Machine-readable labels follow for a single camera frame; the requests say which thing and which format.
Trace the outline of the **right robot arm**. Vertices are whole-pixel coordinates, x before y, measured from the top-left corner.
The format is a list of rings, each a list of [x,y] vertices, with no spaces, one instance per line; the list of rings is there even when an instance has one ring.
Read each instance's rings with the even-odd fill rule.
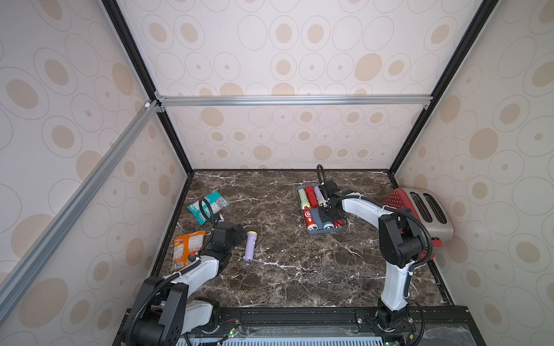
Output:
[[[340,190],[327,180],[322,165],[317,165],[323,204],[318,207],[320,220],[333,223],[352,214],[379,233],[379,250],[387,264],[385,286],[378,299],[376,319],[380,329],[391,332],[408,316],[411,278],[416,268],[431,259],[433,241],[426,227],[408,208],[394,208],[355,192]]]

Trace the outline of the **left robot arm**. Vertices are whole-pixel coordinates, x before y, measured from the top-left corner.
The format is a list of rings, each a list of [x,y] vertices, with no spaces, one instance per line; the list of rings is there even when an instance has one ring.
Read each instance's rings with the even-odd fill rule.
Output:
[[[189,257],[190,265],[143,282],[115,344],[176,345],[183,334],[214,323],[218,304],[206,300],[188,303],[188,298],[222,273],[233,249],[246,241],[247,232],[241,225],[222,221],[206,198],[199,200],[199,210],[212,227],[208,239]]]

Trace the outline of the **blue storage tray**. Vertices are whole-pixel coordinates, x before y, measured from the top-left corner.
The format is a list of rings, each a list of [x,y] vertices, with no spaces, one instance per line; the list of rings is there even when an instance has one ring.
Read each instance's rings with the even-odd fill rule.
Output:
[[[319,185],[298,187],[297,197],[308,234],[338,232],[348,225],[349,222],[345,218],[332,218],[327,211],[328,205]]]

